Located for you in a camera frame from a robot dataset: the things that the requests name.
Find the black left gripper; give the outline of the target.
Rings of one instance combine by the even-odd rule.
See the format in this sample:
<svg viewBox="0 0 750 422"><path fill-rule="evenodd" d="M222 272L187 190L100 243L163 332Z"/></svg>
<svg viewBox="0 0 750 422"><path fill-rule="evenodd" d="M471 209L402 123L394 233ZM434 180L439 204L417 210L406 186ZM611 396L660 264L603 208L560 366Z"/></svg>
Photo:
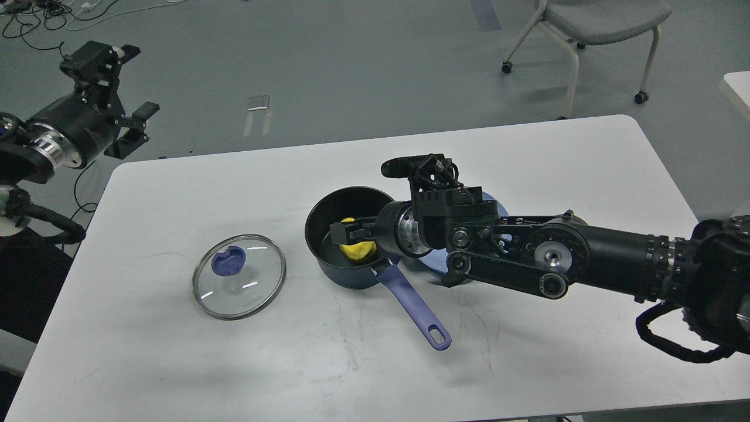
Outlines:
<svg viewBox="0 0 750 422"><path fill-rule="evenodd" d="M118 96L123 65L140 53L138 46L88 41L63 56L60 70L73 80L73 92L35 113L26 123L54 130L67 139L73 153L66 166L81 169L103 152L124 160L150 141L147 122L160 106L147 101L129 117L123 117ZM126 132L119 136L121 129Z"/></svg>

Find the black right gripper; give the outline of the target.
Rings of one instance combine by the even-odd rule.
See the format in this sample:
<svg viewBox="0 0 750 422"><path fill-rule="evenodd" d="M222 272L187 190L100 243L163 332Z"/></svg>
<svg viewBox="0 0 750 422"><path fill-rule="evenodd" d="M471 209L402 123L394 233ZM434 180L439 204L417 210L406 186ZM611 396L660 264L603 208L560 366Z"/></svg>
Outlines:
<svg viewBox="0 0 750 422"><path fill-rule="evenodd" d="M391 202L379 211L377 218L333 222L329 228L330 240L341 246L375 242L389 254L415 258L427 256L433 250L420 238L420 224L410 202Z"/></svg>

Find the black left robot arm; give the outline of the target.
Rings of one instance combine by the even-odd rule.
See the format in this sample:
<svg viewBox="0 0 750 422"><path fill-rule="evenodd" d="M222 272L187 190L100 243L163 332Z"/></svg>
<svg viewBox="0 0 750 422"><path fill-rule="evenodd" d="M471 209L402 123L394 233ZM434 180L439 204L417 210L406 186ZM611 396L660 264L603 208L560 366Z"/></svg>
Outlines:
<svg viewBox="0 0 750 422"><path fill-rule="evenodd" d="M2 113L3 238L23 232L33 219L59 230L45 237L49 244L76 244L85 238L80 224L35 203L19 183L46 184L60 166L84 170L101 155L123 160L148 142L147 122L159 105L145 102L127 115L118 95L122 67L140 52L138 46L88 41L64 55L60 64L73 81L72 93L27 120Z"/></svg>

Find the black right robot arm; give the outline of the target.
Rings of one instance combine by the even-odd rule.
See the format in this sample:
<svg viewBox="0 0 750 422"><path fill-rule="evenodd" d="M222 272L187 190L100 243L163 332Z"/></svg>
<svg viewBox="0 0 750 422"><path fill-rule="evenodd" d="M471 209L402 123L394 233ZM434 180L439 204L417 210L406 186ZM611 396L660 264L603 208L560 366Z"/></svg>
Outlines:
<svg viewBox="0 0 750 422"><path fill-rule="evenodd" d="M749 352L748 216L701 221L688 239L622 232L570 210L501 216L442 154L394 158L381 171L407 179L410 200L333 222L332 243L373 241L409 257L444 249L447 287L474 280L557 300L581 283L654 302L636 318L640 339L686 362Z"/></svg>

